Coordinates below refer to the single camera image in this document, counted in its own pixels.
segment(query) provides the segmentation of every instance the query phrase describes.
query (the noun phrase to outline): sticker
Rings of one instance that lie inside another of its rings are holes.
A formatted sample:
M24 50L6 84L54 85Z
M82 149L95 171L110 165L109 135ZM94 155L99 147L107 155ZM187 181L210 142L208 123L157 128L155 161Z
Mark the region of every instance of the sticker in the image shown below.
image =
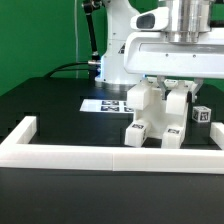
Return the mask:
M128 107L124 107L124 111L127 112L127 113L134 112L133 109L128 108Z
M120 100L89 100L85 99L80 111L99 113L130 113L134 110L127 107L126 101Z
M121 47L121 49L118 52L118 54L124 54L124 51L125 51L125 44Z
M193 118L194 118L195 120L198 120L198 111L197 111L197 110L194 110L194 111L193 111Z
M208 112L201 112L200 121L208 120Z
M176 134L176 135L178 135L180 133L179 130L175 130L175 129L169 129L168 132L172 133L172 134Z
M102 105L119 105L117 100L103 100Z
M102 106L101 111L114 111L117 112L119 111L119 107L113 107L113 106Z
M132 127L133 127L133 128L137 128L137 129L143 129L143 128L144 128L144 125L133 124Z

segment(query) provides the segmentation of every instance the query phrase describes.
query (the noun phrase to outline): green wall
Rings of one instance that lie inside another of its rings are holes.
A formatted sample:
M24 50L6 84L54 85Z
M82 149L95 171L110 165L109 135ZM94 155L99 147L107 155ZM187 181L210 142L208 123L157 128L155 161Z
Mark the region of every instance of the green wall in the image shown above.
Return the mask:
M141 12L156 8L156 1L130 0ZM0 95L30 77L76 60L74 0L0 1ZM78 0L79 60L91 55L85 15ZM223 14L219 8L217 15ZM99 52L106 49L106 12L93 15ZM76 73L60 76L76 77ZM224 89L223 81L215 84Z

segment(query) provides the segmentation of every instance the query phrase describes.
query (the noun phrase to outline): wire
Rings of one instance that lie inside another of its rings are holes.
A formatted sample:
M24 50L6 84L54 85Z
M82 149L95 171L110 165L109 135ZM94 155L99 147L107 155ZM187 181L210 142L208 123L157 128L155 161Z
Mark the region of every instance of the wire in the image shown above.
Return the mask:
M78 35L78 0L74 2L74 25L75 25L75 58L79 60L79 35Z
M44 78L50 78L55 72L63 71L64 68L77 66L77 65L88 65L88 62L73 62L73 63L61 65L61 66L53 69L52 71L48 72L46 75L44 75Z

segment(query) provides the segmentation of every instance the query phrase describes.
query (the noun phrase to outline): white plastic part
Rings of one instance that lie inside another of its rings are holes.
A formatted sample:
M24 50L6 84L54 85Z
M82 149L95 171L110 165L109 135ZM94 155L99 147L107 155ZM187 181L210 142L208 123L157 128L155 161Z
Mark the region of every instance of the white plastic part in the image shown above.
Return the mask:
M224 78L222 28L201 33L197 44L171 44L164 32L135 32L126 42L127 72L156 76Z
M1 145L27 144L37 131L36 117L26 116Z
M224 150L224 124L223 123L213 122L211 124L210 137L222 150Z
M15 144L0 167L224 174L224 151Z
M144 17L147 15L153 15L155 17L155 24L151 29L139 29L137 27L137 20L140 17ZM158 31L163 30L168 26L169 23L169 8L167 7L159 7L155 10L142 13L141 15L134 16L131 19L131 28L134 30L142 30L142 31Z
M187 111L188 103L186 102L186 94L193 86L192 81L184 81L187 85L181 85L181 82L175 80L165 80L164 83L171 83L174 88L174 98L171 95L172 100L178 100L178 103L182 105L180 108L175 109L175 101L165 101L161 97L161 89L158 88L158 83L155 79L149 79L150 84L142 85L142 83L137 84L131 90L128 91L128 105L135 106L133 123L142 120L150 124L150 129L146 132L146 137L162 139L167 126L177 126L182 128L181 143L185 137L186 122L187 122ZM125 144L129 145L131 140L129 137L130 127L126 130Z
M127 106L135 110L144 110L153 104L152 86L147 79L131 88L127 93Z
M211 119L211 109L205 106L193 107L192 119L198 123L207 123Z
M136 120L126 129L125 145L141 147L150 130L150 123L144 120Z
M173 89L167 96L166 113L183 115L187 107L187 92Z
M101 58L101 74L96 77L99 84L134 85L142 74L129 74L124 69L124 49L128 36L133 32L130 20L139 12L128 0L103 0L107 10L107 51Z
M169 125L163 133L162 146L164 149L179 149L183 142L184 128Z

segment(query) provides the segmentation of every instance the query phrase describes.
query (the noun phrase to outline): black surface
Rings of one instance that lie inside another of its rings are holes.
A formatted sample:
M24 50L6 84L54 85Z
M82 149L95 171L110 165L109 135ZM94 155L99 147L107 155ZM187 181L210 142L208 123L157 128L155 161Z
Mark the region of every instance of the black surface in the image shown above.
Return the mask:
M4 139L25 115L37 115L34 143L123 146L132 115L80 113L86 98L125 100L126 93L87 80L30 79L0 97L0 135ZM223 122L223 99L204 85L197 104ZM217 149L209 129L189 118L183 147ZM223 175L1 168L0 224L223 223L223 189Z
M37 144L124 146L132 114L80 112L84 99L126 100L126 92L96 88L86 79L29 79L0 97L0 136L7 137L26 115L38 117ZM224 122L224 93L204 85L195 104L189 105L187 132L182 148L219 149L209 138L210 123L191 119L192 107L212 109L211 121ZM144 147L160 147L148 139Z

